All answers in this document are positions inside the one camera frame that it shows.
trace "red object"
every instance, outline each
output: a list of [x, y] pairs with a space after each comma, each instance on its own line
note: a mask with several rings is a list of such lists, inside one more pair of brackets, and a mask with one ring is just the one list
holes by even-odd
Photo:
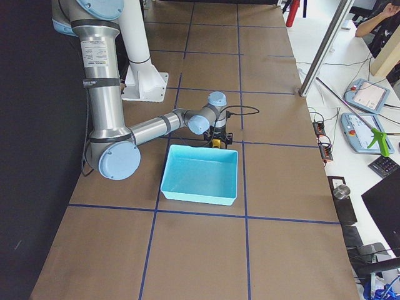
[[300, 0], [292, 0], [292, 3], [290, 4], [289, 16], [287, 17], [286, 20], [286, 27], [292, 27], [294, 17], [296, 17], [296, 13], [299, 7], [300, 7]]

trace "metal pole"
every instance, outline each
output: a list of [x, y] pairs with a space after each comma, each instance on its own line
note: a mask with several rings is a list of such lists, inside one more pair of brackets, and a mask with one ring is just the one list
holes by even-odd
[[332, 43], [341, 28], [343, 21], [348, 15], [351, 6], [353, 5], [354, 0], [341, 0], [339, 6], [336, 9], [335, 15], [332, 18], [332, 21], [326, 31], [324, 39], [317, 51], [317, 54], [314, 58], [314, 61], [311, 64], [310, 70], [307, 73], [307, 76], [300, 88], [299, 94], [302, 97], [306, 97], [313, 83], [315, 77], [317, 77], [318, 71], [323, 65], [326, 54], [329, 52]]

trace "green clamp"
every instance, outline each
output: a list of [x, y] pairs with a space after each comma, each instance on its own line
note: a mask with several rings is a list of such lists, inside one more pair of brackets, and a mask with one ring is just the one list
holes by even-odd
[[386, 158], [389, 157], [389, 148], [386, 142], [387, 134], [385, 132], [377, 130], [376, 128], [371, 128], [371, 131], [374, 134], [374, 139], [367, 148], [371, 148], [373, 144], [375, 144], [375, 142], [377, 141], [377, 143], [379, 144], [379, 149], [381, 150], [381, 155]]

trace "computer monitor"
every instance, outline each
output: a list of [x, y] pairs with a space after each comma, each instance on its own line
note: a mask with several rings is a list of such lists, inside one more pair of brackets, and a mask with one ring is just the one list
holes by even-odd
[[362, 195], [376, 226], [396, 256], [400, 256], [400, 169]]

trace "person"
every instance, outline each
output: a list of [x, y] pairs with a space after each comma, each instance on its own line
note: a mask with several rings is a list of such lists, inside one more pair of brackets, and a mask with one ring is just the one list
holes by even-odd
[[[376, 32], [368, 48], [376, 56], [386, 45], [392, 34], [400, 25], [400, 6], [394, 5], [393, 0], [383, 1], [371, 15], [357, 26], [356, 37], [362, 38], [371, 32]], [[400, 64], [398, 63], [387, 75], [387, 80], [394, 84], [400, 78]]]

